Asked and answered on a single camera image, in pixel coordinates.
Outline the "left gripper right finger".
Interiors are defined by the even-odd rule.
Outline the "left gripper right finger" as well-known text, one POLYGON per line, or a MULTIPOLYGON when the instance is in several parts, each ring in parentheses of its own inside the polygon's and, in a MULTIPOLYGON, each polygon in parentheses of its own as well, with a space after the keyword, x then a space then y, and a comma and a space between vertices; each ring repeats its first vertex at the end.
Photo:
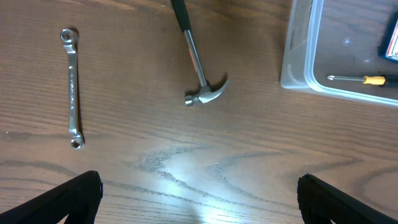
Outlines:
POLYGON ((305 224, 397 224, 312 174, 298 179, 297 200, 305 224))

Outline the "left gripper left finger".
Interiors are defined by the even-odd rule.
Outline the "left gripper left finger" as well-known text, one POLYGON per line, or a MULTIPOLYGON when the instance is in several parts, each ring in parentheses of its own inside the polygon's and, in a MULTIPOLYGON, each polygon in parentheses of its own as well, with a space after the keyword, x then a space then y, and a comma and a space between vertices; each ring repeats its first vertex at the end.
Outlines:
POLYGON ((94 224, 102 197, 100 175, 90 170, 2 213, 1 223, 94 224))

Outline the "black yellow screwdriver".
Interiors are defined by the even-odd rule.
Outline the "black yellow screwdriver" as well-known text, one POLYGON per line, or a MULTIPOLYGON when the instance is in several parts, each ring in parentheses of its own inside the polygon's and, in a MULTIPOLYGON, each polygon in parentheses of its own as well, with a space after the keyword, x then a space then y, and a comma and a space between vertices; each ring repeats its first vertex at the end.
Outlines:
POLYGON ((397 75, 380 75, 380 76, 364 76, 364 77, 343 77, 329 75, 329 80, 341 80, 350 82, 360 82, 364 85, 375 85, 386 88, 397 88, 397 75))

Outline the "black handled claw hammer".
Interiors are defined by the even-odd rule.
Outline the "black handled claw hammer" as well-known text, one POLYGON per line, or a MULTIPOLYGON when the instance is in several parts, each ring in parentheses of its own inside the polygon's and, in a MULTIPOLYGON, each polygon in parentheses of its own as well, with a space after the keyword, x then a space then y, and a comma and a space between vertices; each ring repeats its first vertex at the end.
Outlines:
POLYGON ((213 101, 217 97, 219 97, 222 92, 225 91, 226 87, 229 84, 229 80, 226 80, 223 85, 213 91, 211 89, 210 84, 208 84, 205 73, 201 66, 200 58, 198 56, 197 49, 195 47, 195 43, 192 36, 192 30, 189 20, 188 11, 185 5, 184 0, 171 0, 172 8, 175 13, 175 17, 178 21, 181 31, 183 32, 185 39, 188 44, 188 50, 190 53, 190 57, 195 69, 195 72, 198 76, 198 80, 200 82, 200 88, 196 94, 186 95, 185 96, 185 104, 187 106, 193 106, 194 104, 201 103, 205 104, 210 101, 213 101))

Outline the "silver ring wrench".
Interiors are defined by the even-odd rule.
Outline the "silver ring wrench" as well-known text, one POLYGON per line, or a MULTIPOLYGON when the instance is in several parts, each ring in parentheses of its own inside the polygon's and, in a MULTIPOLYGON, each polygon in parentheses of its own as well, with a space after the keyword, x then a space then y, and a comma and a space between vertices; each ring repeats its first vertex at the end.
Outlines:
POLYGON ((68 58, 68 131, 72 135, 71 147, 73 149, 82 149, 85 142, 83 134, 79 129, 78 52, 76 49, 78 34, 72 29, 63 29, 60 33, 60 39, 68 58))

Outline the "blue precision screwdriver set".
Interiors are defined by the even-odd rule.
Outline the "blue precision screwdriver set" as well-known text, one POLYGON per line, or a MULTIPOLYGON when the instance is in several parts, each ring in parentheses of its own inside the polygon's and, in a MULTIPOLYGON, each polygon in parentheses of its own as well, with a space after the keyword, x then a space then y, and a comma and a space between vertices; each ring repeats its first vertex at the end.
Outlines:
POLYGON ((389 18, 383 34, 378 55, 386 60, 397 63, 397 12, 389 18))

